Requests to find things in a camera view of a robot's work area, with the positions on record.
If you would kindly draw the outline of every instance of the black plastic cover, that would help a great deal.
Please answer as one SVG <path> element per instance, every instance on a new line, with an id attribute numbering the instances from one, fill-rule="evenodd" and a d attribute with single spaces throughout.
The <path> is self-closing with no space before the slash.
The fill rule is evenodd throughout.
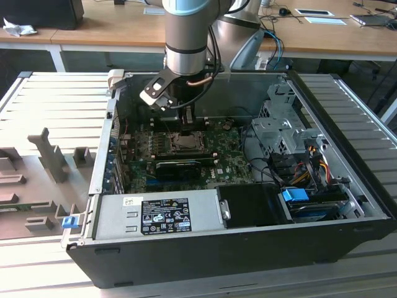
<path id="1" fill-rule="evenodd" d="M 218 199 L 227 201 L 231 218 L 227 228 L 287 224 L 279 188 L 271 183 L 224 185 L 216 188 Z"/>

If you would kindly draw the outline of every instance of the gray floor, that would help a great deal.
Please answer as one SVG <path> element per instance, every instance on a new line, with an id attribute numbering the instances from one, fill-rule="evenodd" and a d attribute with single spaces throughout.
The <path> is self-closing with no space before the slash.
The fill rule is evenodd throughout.
<path id="1" fill-rule="evenodd" d="M 113 67 L 107 67 L 103 53 L 99 52 L 66 52 L 66 62 L 69 71 L 108 71 L 112 68 L 123 68 L 132 71 L 156 71 L 160 70 L 163 65 L 162 54 L 143 54 L 143 53 L 111 53 L 110 57 Z M 315 73 L 319 66 L 319 60 L 314 59 L 294 59 L 292 60 L 293 68 L 302 73 Z M 349 71 L 343 75 L 344 81 L 357 93 L 365 102 L 384 77 L 392 63 L 379 63 L 381 66 L 380 73 L 376 79 L 373 79 L 373 67 L 364 61 L 356 61 L 351 64 Z M 332 69 L 340 67 L 339 62 L 331 63 Z M 51 56 L 46 51 L 30 50 L 0 50 L 0 98 L 6 92 L 8 87 L 21 71 L 55 71 Z M 391 72 L 391 75 L 385 80 L 381 88 L 374 95 L 370 107 L 373 109 L 379 98 L 381 98 L 397 79 L 397 67 Z M 397 119 L 390 127 L 395 129 Z"/>

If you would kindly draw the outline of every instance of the desk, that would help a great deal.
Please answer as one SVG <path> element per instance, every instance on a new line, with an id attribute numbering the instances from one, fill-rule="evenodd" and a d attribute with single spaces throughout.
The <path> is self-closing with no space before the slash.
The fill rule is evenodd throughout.
<path id="1" fill-rule="evenodd" d="M 352 5 L 352 0 L 278 0 L 294 15 L 294 8 L 326 9 L 336 17 L 365 14 L 366 11 Z M 387 8 L 391 4 L 366 1 L 365 4 Z M 63 51 L 83 52 L 139 52 L 162 53 L 164 51 L 164 16 L 143 14 L 143 4 L 128 2 L 114 6 L 112 1 L 83 0 L 84 20 L 77 30 L 39 29 L 38 35 L 14 38 L 0 33 L 0 48 L 48 50 L 57 71 L 66 71 Z M 278 12 L 274 6 L 267 14 Z M 394 61 L 397 57 L 397 32 L 386 28 L 360 28 L 351 19 L 347 25 L 309 24 L 304 18 L 279 19 L 275 24 L 277 35 L 284 41 L 284 57 L 326 58 L 342 60 Z M 261 55 L 269 56 L 275 49 L 273 40 L 265 40 Z"/>
<path id="2" fill-rule="evenodd" d="M 295 8 L 330 11 L 335 18 L 367 13 L 365 9 L 353 6 L 351 0 L 279 0 L 277 3 L 281 7 L 287 5 L 294 16 L 301 16 Z M 376 7 L 393 8 L 391 4 L 378 1 L 365 1 L 364 4 L 374 12 Z M 278 15 L 280 6 L 261 9 L 260 14 Z M 299 20 L 302 24 L 294 17 L 280 17 L 274 24 L 277 36 L 285 44 L 284 56 L 375 61 L 394 61 L 397 57 L 397 32 L 387 28 L 360 28 L 353 19 L 343 19 L 347 25 L 311 24 L 302 17 Z M 264 19 L 264 24 L 268 29 L 272 28 L 270 21 Z M 268 43 L 262 44 L 261 51 L 273 50 Z"/>

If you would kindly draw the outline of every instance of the computer case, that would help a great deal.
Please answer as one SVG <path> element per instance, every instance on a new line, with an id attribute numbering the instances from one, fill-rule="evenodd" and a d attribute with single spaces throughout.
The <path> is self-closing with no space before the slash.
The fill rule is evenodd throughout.
<path id="1" fill-rule="evenodd" d="M 81 0 L 0 0 L 0 23 L 74 30 L 83 14 Z"/>

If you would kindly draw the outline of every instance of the warning label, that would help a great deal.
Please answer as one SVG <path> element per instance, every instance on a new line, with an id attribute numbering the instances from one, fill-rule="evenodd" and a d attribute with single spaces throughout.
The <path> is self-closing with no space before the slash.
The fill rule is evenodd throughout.
<path id="1" fill-rule="evenodd" d="M 141 233 L 144 235 L 190 232 L 187 198 L 142 202 Z"/>

